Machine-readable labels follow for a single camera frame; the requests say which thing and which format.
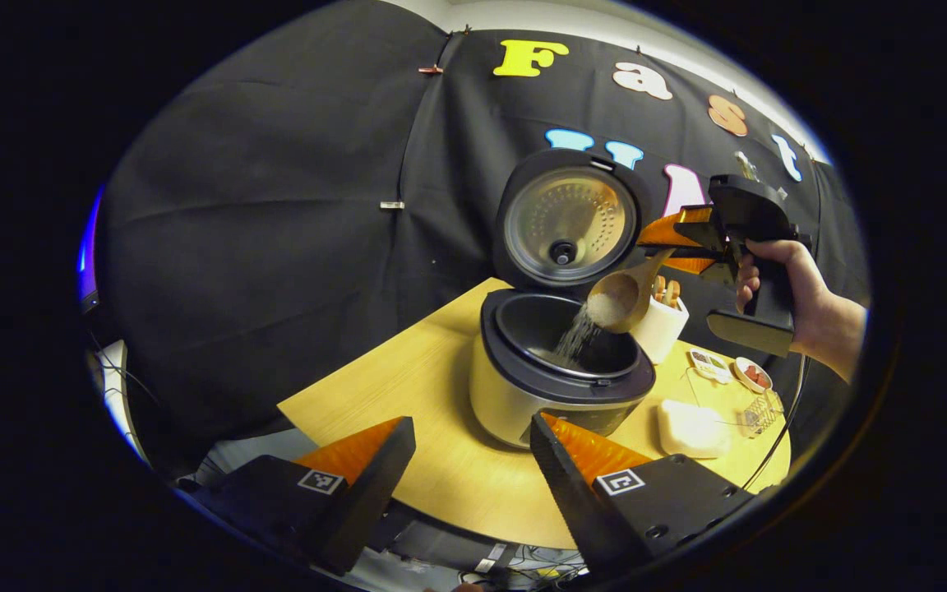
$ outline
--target rice cooker lid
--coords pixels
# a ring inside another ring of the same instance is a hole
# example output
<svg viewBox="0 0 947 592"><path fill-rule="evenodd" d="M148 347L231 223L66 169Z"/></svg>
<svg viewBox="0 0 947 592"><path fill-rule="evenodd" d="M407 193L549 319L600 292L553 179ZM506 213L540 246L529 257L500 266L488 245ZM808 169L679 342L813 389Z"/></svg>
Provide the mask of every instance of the rice cooker lid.
<svg viewBox="0 0 947 592"><path fill-rule="evenodd" d="M500 201L492 262L519 289L593 285L631 254L648 188L586 151L552 149L515 166Z"/></svg>

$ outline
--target yellow letter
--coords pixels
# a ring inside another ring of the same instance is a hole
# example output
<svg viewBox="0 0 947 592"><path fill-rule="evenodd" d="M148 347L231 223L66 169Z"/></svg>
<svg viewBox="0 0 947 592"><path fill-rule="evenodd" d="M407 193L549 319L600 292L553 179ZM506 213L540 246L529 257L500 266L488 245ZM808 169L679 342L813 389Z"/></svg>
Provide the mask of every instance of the yellow letter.
<svg viewBox="0 0 947 592"><path fill-rule="evenodd" d="M550 67L553 55L567 56L568 48L562 44L550 44L547 41L523 41L507 39L502 45L506 48L503 64L492 71L496 76L538 76L533 62L540 67Z"/></svg>

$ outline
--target wooden scoop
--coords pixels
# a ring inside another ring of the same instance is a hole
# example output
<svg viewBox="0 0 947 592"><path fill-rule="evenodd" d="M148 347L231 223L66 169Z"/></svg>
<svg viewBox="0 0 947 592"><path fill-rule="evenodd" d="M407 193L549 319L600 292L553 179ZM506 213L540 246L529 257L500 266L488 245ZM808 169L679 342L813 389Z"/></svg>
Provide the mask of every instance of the wooden scoop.
<svg viewBox="0 0 947 592"><path fill-rule="evenodd" d="M649 310L654 281L660 267L674 252L664 248L653 258L627 270L619 270L598 280L587 296L587 312L594 325L609 333L627 333L634 329ZM609 300L606 307L595 307L595 301Z"/></svg>

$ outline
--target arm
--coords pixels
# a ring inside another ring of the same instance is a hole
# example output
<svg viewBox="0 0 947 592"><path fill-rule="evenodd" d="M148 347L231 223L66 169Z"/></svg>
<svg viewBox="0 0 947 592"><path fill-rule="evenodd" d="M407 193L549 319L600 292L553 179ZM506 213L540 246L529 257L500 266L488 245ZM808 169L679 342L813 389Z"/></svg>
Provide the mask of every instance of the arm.
<svg viewBox="0 0 947 592"><path fill-rule="evenodd" d="M850 382L861 357L868 311L828 289L803 244L792 240L770 243L748 240L746 245L756 257L783 263L787 269L796 309L793 311L796 333L792 338L792 351L820 361L845 382ZM743 313L752 291L759 288L759 269L753 266L751 255L741 259L737 279L740 282L737 310Z"/></svg>

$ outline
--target wooden table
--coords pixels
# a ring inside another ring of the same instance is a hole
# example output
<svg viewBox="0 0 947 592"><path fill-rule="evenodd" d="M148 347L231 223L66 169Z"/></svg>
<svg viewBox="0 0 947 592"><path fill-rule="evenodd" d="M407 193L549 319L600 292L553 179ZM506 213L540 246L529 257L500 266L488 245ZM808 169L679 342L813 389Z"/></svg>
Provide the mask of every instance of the wooden table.
<svg viewBox="0 0 947 592"><path fill-rule="evenodd" d="M394 498L457 527L508 542L575 548L531 452L492 438L469 403L469 363L486 294L506 289L486 280L433 314L278 405L318 445L392 417L414 420L416 452ZM609 436L650 458L666 456L657 434L657 407L672 398L716 409L737 421L755 394L737 382L708 382L691 370L683 341L657 366L653 390ZM732 450L703 465L737 486L758 469L777 438L779 419L757 438L734 438ZM787 434L752 493L788 473Z"/></svg>

